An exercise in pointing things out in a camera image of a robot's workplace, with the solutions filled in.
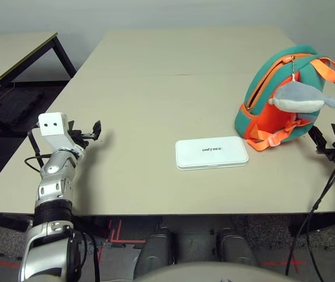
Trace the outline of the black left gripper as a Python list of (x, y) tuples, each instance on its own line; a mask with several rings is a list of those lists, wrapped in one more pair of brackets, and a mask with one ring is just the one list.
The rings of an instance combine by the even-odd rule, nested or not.
[(82, 147), (83, 149), (86, 149), (87, 146), (89, 145), (88, 141), (89, 139), (98, 140), (102, 130), (100, 120), (95, 122), (95, 124), (93, 125), (92, 133), (82, 133), (81, 130), (74, 130), (73, 129), (74, 123), (75, 123), (74, 120), (70, 120), (68, 122), (68, 134), (75, 144)]

